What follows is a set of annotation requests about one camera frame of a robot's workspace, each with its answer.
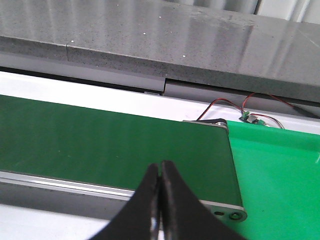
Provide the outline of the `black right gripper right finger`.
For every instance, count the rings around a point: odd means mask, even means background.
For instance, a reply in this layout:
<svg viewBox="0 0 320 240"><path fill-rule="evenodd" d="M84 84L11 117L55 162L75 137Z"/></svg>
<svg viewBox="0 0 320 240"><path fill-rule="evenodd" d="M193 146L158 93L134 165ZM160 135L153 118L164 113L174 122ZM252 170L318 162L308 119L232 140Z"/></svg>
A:
<svg viewBox="0 0 320 240"><path fill-rule="evenodd" d="M166 240L243 240L196 197L170 160L161 163L162 226Z"/></svg>

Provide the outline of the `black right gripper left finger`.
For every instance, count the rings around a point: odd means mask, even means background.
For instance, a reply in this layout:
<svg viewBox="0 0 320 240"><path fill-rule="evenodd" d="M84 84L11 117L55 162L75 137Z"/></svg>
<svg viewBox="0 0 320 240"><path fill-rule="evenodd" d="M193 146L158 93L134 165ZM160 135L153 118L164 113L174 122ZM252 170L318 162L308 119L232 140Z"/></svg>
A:
<svg viewBox="0 0 320 240"><path fill-rule="evenodd" d="M158 208L158 165L148 166L130 200L92 240L157 240L160 228Z"/></svg>

